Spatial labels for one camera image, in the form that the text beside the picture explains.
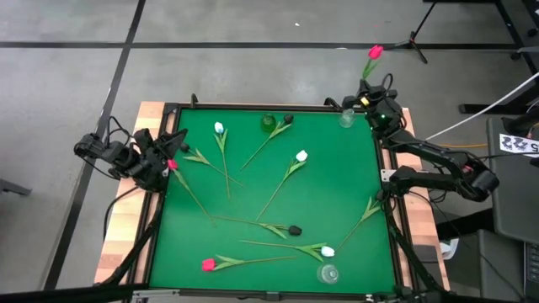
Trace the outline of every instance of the qr code sign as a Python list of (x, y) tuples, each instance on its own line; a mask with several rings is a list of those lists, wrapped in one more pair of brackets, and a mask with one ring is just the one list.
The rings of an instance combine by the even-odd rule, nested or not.
[[(539, 141), (499, 134), (499, 149), (504, 152), (512, 153), (539, 152)], [(524, 156), (539, 157), (539, 154), (529, 154)]]

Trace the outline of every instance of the gray floor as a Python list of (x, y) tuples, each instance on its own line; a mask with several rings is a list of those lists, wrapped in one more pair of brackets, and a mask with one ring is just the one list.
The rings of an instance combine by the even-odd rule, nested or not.
[[(4, 0), (0, 40), (123, 41), (136, 3)], [(521, 5), (508, 4), (511, 17), (522, 29), (531, 27), (515, 3)], [(136, 41), (396, 42), (427, 8), (415, 0), (148, 0)], [(511, 38), (494, 5), (441, 4), (418, 42), (510, 43)], [(113, 115), (132, 129), (141, 101), (181, 102), (191, 93), (201, 102), (340, 100), (357, 90), (366, 53), (132, 50)], [(388, 52), (371, 76), (378, 82), (393, 73), (398, 102), (411, 108), (421, 138), (462, 120), (458, 104), (490, 104), (530, 76), (526, 64), (506, 52), (424, 53), (429, 65), (411, 51)], [(94, 129), (119, 56), (120, 50), (0, 49), (0, 177), (34, 189), (28, 198), (0, 195), (0, 293), (39, 289), (82, 166), (72, 146)], [(485, 143), (485, 119), (435, 142)], [(59, 287), (92, 283), (104, 210), (116, 188), (116, 182), (93, 175)], [(450, 194), (441, 207), (466, 215), (488, 205)]]

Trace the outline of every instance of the wooden table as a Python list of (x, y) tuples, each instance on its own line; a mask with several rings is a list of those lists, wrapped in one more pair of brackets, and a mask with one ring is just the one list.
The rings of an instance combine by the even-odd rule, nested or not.
[[(162, 126), (163, 110), (165, 107), (164, 102), (142, 102), (141, 107), (136, 118), (135, 130), (148, 128), (152, 133), (152, 137), (156, 138), (159, 132), (159, 128)], [(414, 127), (412, 119), (408, 109), (403, 109), (404, 116), (408, 121), (407, 130), (414, 133)], [(173, 120), (168, 119), (163, 121), (163, 127), (167, 132), (173, 131)], [(384, 166), (385, 168), (391, 168), (390, 156), (388, 151), (383, 151)], [(398, 165), (406, 165), (414, 168), (417, 171), (422, 170), (421, 161), (418, 157), (411, 154), (397, 154)], [(121, 179), (120, 186), (118, 188), (117, 195), (124, 193), (125, 191), (135, 186), (131, 179)], [(414, 192), (422, 194), (428, 197), (427, 189), (414, 188)], [(95, 274), (94, 281), (101, 282), (107, 279), (115, 270), (115, 268), (125, 258), (127, 253), (132, 249), (136, 239), (137, 229), (139, 228), (139, 220), (142, 213), (142, 205), (145, 197), (145, 192), (141, 189), (135, 190), (131, 194), (127, 195), (122, 201), (117, 203), (112, 210), (109, 227), (107, 230), (107, 237), (103, 244), (103, 250), (101, 252), (101, 258)], [(149, 218), (152, 218), (155, 206), (157, 204), (157, 194), (153, 194), (151, 197), (151, 204), (149, 207)], [(412, 242), (414, 245), (429, 245), (436, 248), (438, 255), (438, 262), (440, 265), (440, 271), (443, 279), (443, 286), (448, 290), (449, 281), (447, 279), (446, 267), (441, 257), (440, 244), (436, 233), (436, 226), (434, 216), (430, 205), (420, 197), (413, 194), (407, 194), (404, 197), (404, 204), (406, 205), (406, 211), (408, 214), (408, 226), (411, 232)], [(399, 209), (395, 209), (395, 218), (399, 222)], [(136, 266), (136, 272), (133, 273), (133, 282), (141, 283), (144, 279), (143, 272), (146, 266), (146, 259), (148, 254), (148, 244), (141, 252), (138, 263)], [(401, 269), (403, 273), (403, 284), (406, 286), (412, 285), (411, 275), (409, 272), (408, 262), (399, 248), (399, 259), (401, 263)]]

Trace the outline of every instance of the clear glass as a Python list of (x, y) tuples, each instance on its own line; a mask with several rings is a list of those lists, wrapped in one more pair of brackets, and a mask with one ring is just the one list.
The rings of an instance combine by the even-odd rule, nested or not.
[(353, 109), (346, 109), (339, 117), (339, 124), (344, 128), (349, 128), (354, 124), (355, 113)]
[(339, 281), (339, 271), (333, 264), (321, 265), (318, 268), (318, 280), (325, 284), (335, 284)]

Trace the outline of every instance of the tulip stem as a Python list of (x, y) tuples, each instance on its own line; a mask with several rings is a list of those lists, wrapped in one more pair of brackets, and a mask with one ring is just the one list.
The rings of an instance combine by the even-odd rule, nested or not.
[(248, 223), (248, 224), (253, 224), (253, 225), (258, 225), (258, 226), (260, 224), (267, 224), (269, 226), (273, 226), (273, 227), (279, 228), (279, 229), (286, 229), (286, 230), (288, 229), (288, 226), (283, 225), (283, 224), (260, 223), (260, 222), (247, 221), (247, 220), (236, 219), (236, 218), (231, 218), (231, 217), (225, 217), (225, 216), (220, 216), (220, 215), (214, 215), (213, 217), (217, 218), (217, 219), (236, 221), (236, 222), (243, 222), (243, 223)]
[(225, 166), (225, 179), (227, 181), (227, 196), (230, 199), (230, 187), (228, 185), (228, 171), (227, 171), (227, 160), (225, 160), (225, 152), (222, 152), (222, 163)]
[[(199, 155), (197, 155), (196, 153), (194, 153), (193, 151), (189, 150), (189, 152), (195, 156), (195, 157), (199, 157)], [(204, 164), (208, 165), (209, 167), (217, 170), (217, 172), (221, 173), (221, 175), (225, 176), (226, 177), (226, 174), (219, 168), (215, 167), (213, 164), (209, 163), (209, 162), (204, 162)], [(241, 183), (239, 183), (238, 181), (234, 180), (234, 178), (228, 176), (229, 179), (231, 179), (234, 183), (236, 183), (237, 185), (243, 187), (245, 189), (245, 186)]]
[(247, 166), (247, 164), (249, 164), (251, 162), (251, 160), (253, 160), (254, 156), (256, 156), (256, 154), (258, 154), (260, 152), (262, 147), (264, 147), (266, 145), (266, 143), (268, 143), (268, 141), (270, 141), (270, 139), (271, 139), (271, 136), (268, 136), (268, 139), (266, 139), (266, 141), (264, 141), (264, 143), (262, 143), (262, 145), (259, 147), (259, 149), (254, 152), (254, 154), (245, 162), (245, 164), (243, 164), (242, 168), (239, 169), (240, 171), (243, 170)]
[(259, 216), (256, 218), (256, 221), (260, 220), (260, 217), (264, 214), (264, 212), (266, 211), (266, 209), (268, 208), (268, 206), (270, 206), (270, 203), (271, 203), (271, 201), (273, 200), (273, 198), (275, 197), (275, 194), (277, 194), (277, 192), (279, 191), (280, 187), (283, 185), (283, 183), (285, 182), (285, 180), (286, 180), (286, 178), (284, 178), (282, 181), (280, 181), (279, 186), (277, 186), (277, 189), (275, 190), (275, 192), (273, 192), (273, 194), (271, 195), (271, 198), (269, 198), (268, 203), (266, 203), (266, 205), (264, 206), (264, 208), (262, 209), (262, 211), (260, 211), (260, 214), (259, 214)]
[(285, 245), (285, 244), (277, 244), (277, 243), (264, 243), (264, 242), (255, 242), (255, 241), (249, 241), (249, 240), (240, 240), (240, 242), (250, 243), (250, 244), (258, 244), (258, 245), (266, 245), (266, 246), (277, 246), (277, 247), (288, 247), (288, 248), (296, 248), (292, 245)]
[(198, 204), (198, 205), (201, 207), (202, 211), (204, 211), (205, 215), (210, 219), (211, 224), (212, 224), (213, 226), (215, 226), (216, 223), (213, 221), (213, 218), (211, 217), (211, 215), (208, 214), (208, 212), (205, 210), (204, 205), (202, 205), (202, 203), (195, 197), (195, 194), (193, 194), (193, 192), (191, 191), (191, 189), (189, 189), (189, 188), (186, 188), (186, 189), (187, 189), (187, 191), (191, 194), (191, 197), (193, 197), (193, 199), (195, 200), (196, 204)]
[(372, 214), (374, 214), (374, 212), (370, 212), (369, 210), (365, 210), (365, 212), (363, 213), (363, 215), (361, 216), (361, 219), (359, 221), (357, 221), (357, 224), (355, 224), (354, 228), (352, 228), (352, 230), (348, 233), (348, 235), (346, 236), (346, 238), (339, 244), (339, 246), (337, 247), (337, 249), (335, 249), (335, 252), (337, 252), (339, 250), (340, 247), (342, 247), (344, 245), (344, 243), (346, 242), (346, 240), (348, 240), (348, 238), (350, 236), (352, 236), (352, 234), (354, 233), (355, 229), (357, 229), (357, 227), (365, 220), (367, 220)]
[(257, 259), (257, 260), (247, 260), (244, 261), (245, 263), (255, 263), (255, 262), (266, 262), (266, 261), (275, 261), (275, 260), (284, 260), (284, 259), (291, 259), (296, 257), (277, 257), (277, 258), (264, 258), (264, 259)]

